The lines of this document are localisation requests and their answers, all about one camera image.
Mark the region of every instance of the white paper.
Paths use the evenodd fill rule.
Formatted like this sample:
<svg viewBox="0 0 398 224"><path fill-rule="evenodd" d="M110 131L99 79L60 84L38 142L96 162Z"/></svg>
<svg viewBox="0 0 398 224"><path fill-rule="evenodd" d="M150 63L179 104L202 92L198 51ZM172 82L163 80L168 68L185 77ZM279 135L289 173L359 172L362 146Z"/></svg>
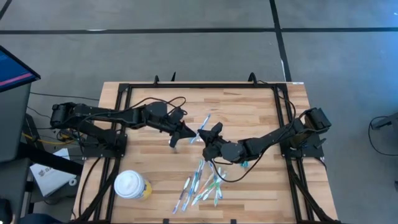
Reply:
<svg viewBox="0 0 398 224"><path fill-rule="evenodd" d="M67 148L55 152L54 155L62 156L63 158L70 160ZM49 196L68 183L70 179L74 179L76 177L74 174L62 172L40 164L32 165L30 170L32 171L37 185L44 197Z"/></svg>

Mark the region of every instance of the toothbrush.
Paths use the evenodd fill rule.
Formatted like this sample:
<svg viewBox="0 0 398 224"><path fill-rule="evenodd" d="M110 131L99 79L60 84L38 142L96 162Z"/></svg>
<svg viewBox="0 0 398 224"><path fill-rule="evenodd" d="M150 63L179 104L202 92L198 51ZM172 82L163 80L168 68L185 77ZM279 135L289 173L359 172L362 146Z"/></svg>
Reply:
<svg viewBox="0 0 398 224"><path fill-rule="evenodd" d="M207 162L210 166L211 173L213 174L214 180L216 180L216 174L214 173L213 164L211 162Z"/></svg>
<svg viewBox="0 0 398 224"><path fill-rule="evenodd" d="M187 198L186 198L184 204L182 205L182 211L183 211L183 212L185 211L185 209L187 209L187 205L188 205L188 203L189 203L189 201L190 201L190 199L191 199L193 189L195 188L195 181L196 181L196 179L198 178L198 172L199 172L200 167L202 166L203 163L204 163L204 162L203 162L203 159L201 159L200 162L199 162L198 170L195 171L195 176L193 177L193 181L192 181L192 184L191 184L191 188L190 188L190 190L189 190L189 194L187 195Z"/></svg>
<svg viewBox="0 0 398 224"><path fill-rule="evenodd" d="M176 206L173 209L173 214L175 214L177 212L178 206L180 205L181 199L184 196L185 189L187 189L190 180L191 180L191 177L189 176L187 181L185 181L184 188L182 189L182 192L181 192L181 195L180 195L180 199L178 200Z"/></svg>
<svg viewBox="0 0 398 224"><path fill-rule="evenodd" d="M210 193L211 193L214 189L215 189L215 188L212 188L211 190L209 190L209 192L207 192L207 194L203 197L203 200L206 200L206 199L209 197Z"/></svg>
<svg viewBox="0 0 398 224"><path fill-rule="evenodd" d="M207 192L207 194L203 197L203 200L206 200L206 199L207 199L207 197L209 196L208 194L210 194L210 192L211 192L212 190L214 190L214 189L216 188L216 185L219 184L221 181L222 181L221 178L219 178L219 179L217 179L216 182L213 182L212 184L210 184L210 186L207 188L207 189L210 190L210 191Z"/></svg>
<svg viewBox="0 0 398 224"><path fill-rule="evenodd" d="M214 197L214 207L217 207L218 204L218 186L216 186L216 196Z"/></svg>
<svg viewBox="0 0 398 224"><path fill-rule="evenodd" d="M199 174L198 174L198 178L197 178L197 183L195 184L195 188L193 189L193 194L196 194L199 184L200 184L200 179L201 179L201 174L203 173L203 168L205 167L205 163L203 162L201 164L200 170L199 170Z"/></svg>
<svg viewBox="0 0 398 224"><path fill-rule="evenodd" d="M193 202L192 202L191 206L194 205L194 204L196 204L196 203L199 201L199 199L201 199L201 198L203 197L203 195L204 195L207 191L208 191L208 189L206 189L202 194L198 194L198 195L195 197L195 199L193 199Z"/></svg>
<svg viewBox="0 0 398 224"><path fill-rule="evenodd" d="M203 128L205 127L205 125L207 124L207 121L208 121L209 118L210 118L210 115L211 115L211 114L207 115L207 118L205 119L205 121L203 122L203 124L201 124L201 126L200 126L199 129L203 129ZM198 137L199 137L199 133L197 133L197 135L196 135L194 138L191 138L190 144L192 144Z"/></svg>
<svg viewBox="0 0 398 224"><path fill-rule="evenodd" d="M219 184L218 187L217 187L217 193L218 193L218 195L220 196L220 199L223 199L223 194L221 193L221 187L220 187L221 183L222 183L222 182L220 182L220 184Z"/></svg>
<svg viewBox="0 0 398 224"><path fill-rule="evenodd" d="M205 190L206 185L209 183L209 181L210 181L213 177L214 177L214 174L210 174L209 178L207 179L207 181L205 182L205 184L203 185L203 187L200 189L199 194L201 194L201 193Z"/></svg>

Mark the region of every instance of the concrete floor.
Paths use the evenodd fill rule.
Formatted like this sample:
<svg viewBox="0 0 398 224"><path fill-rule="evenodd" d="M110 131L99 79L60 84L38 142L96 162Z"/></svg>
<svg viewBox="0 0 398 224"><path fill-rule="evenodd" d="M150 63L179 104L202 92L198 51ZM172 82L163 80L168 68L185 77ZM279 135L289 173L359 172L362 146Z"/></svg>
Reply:
<svg viewBox="0 0 398 224"><path fill-rule="evenodd" d="M396 1L276 0L282 28L398 26ZM267 0L13 0L0 30L273 27ZM305 82L312 106L333 126L325 134L328 178L339 219L396 223L398 157L377 154L367 128L398 112L398 33L284 33L292 80ZM0 44L41 74L32 91L98 98L105 81L284 81L275 34L0 35ZM54 103L31 95L29 106L50 115ZM80 101L93 104L92 101ZM47 119L31 113L38 127ZM396 153L391 128L373 133L376 147ZM68 220L73 199L38 205Z"/></svg>

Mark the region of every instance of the black stand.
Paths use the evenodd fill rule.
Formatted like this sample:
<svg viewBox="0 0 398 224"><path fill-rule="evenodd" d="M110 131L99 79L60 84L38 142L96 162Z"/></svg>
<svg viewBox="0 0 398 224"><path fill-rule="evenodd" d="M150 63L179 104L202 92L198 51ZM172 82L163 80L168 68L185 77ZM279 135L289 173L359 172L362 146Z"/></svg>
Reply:
<svg viewBox="0 0 398 224"><path fill-rule="evenodd" d="M29 158L32 162L42 164L70 174L80 175L83 165L55 156L25 143L19 143L19 157Z"/></svg>

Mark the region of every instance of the disposable coffee cup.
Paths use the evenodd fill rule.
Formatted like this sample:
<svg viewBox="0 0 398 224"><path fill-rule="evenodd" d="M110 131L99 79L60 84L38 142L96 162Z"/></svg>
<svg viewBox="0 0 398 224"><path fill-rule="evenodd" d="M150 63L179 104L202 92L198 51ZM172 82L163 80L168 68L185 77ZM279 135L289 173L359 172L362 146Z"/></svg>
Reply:
<svg viewBox="0 0 398 224"><path fill-rule="evenodd" d="M114 191L122 198L144 200L152 193L152 186L136 171L125 170L116 177Z"/></svg>

